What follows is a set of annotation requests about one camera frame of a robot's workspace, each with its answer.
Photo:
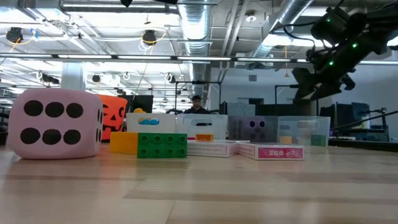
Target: clear plastic container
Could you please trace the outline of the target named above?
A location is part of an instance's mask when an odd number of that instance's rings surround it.
[[[278,142],[277,116],[228,116],[229,140]]]
[[[228,115],[218,114],[179,114],[177,116],[179,133],[186,133],[188,138],[196,134],[212,134],[213,139],[225,140]]]
[[[175,133],[177,117],[174,114],[127,113],[128,132]]]
[[[329,129],[329,117],[281,116],[278,140],[282,144],[328,146]]]

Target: white box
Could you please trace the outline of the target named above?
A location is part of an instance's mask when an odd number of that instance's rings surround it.
[[[238,154],[255,160],[304,160],[304,147],[239,142]]]
[[[127,131],[137,133],[175,133],[174,114],[127,113]]]
[[[234,141],[188,141],[188,156],[231,157],[238,151]]]
[[[178,132],[185,133],[188,138],[196,134],[212,134],[214,140],[225,140],[228,115],[218,114],[179,114]]]

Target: purple face box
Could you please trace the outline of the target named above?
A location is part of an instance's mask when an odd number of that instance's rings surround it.
[[[277,116],[228,116],[230,140],[277,142]]]

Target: table surface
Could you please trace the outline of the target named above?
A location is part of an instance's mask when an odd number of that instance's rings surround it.
[[[398,154],[306,148],[305,161],[111,154],[32,161],[0,148],[0,223],[397,224]]]

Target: yellow lego brick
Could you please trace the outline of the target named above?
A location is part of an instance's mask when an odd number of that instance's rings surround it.
[[[293,139],[291,136],[281,136],[279,140],[282,144],[293,144]]]
[[[112,132],[109,151],[114,153],[137,154],[138,133]]]
[[[196,134],[195,139],[199,141],[212,141],[214,138],[213,134]]]

